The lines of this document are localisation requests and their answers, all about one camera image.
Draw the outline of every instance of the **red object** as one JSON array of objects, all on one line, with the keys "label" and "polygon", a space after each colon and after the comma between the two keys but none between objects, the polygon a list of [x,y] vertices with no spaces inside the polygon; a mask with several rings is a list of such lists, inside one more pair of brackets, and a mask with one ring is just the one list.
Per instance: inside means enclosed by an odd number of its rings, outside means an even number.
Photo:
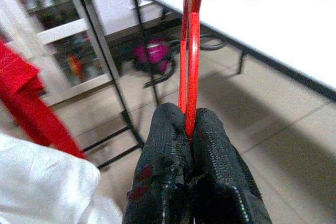
[{"label": "red object", "polygon": [[67,129],[38,97],[43,89],[38,69],[0,41],[0,99],[18,125],[40,145],[85,158]]},{"label": "red object", "polygon": [[[197,88],[198,88],[198,63],[200,43],[199,11],[201,0],[183,0],[183,16],[181,25],[181,67],[180,91],[178,106],[185,113],[185,131],[192,146],[192,134],[195,128]],[[189,31],[189,62],[188,83],[186,81],[186,45]]]}]

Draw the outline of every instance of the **red plastic object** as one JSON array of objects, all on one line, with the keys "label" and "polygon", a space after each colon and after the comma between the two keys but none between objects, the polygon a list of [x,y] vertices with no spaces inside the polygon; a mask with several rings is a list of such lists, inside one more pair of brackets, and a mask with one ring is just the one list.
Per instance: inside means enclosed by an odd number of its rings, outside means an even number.
[{"label": "red plastic object", "polygon": [[[200,43],[199,11],[201,0],[184,0],[181,25],[181,67],[180,67],[180,91],[178,106],[185,113],[185,131],[192,145],[192,134],[195,128],[197,88],[198,88],[198,64]],[[186,79],[186,45],[189,32],[189,59],[188,82]]]}]

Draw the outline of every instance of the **white table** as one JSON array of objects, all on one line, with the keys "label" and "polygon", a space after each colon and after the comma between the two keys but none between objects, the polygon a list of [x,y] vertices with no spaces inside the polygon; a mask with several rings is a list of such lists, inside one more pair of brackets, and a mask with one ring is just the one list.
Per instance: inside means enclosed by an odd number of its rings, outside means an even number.
[{"label": "white table", "polygon": [[[183,0],[154,0],[182,13]],[[202,0],[201,24],[336,101],[336,0]]]}]

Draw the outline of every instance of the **white cloth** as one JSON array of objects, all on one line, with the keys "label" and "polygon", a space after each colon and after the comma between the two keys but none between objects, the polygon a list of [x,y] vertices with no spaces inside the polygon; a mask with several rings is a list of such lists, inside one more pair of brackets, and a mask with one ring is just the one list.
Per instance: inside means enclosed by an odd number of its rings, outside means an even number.
[{"label": "white cloth", "polygon": [[121,223],[116,204],[94,196],[99,181],[86,160],[0,133],[0,223]]}]

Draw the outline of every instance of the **black glove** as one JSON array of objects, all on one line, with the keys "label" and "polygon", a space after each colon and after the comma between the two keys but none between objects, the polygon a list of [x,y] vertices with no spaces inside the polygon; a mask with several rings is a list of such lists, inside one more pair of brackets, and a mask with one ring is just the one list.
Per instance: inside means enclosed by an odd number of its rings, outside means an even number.
[{"label": "black glove", "polygon": [[197,110],[193,152],[197,219],[204,224],[271,223],[249,168],[211,110]]},{"label": "black glove", "polygon": [[192,157],[184,132],[184,114],[172,103],[159,106],[135,169],[123,224],[189,224],[187,184]]}]

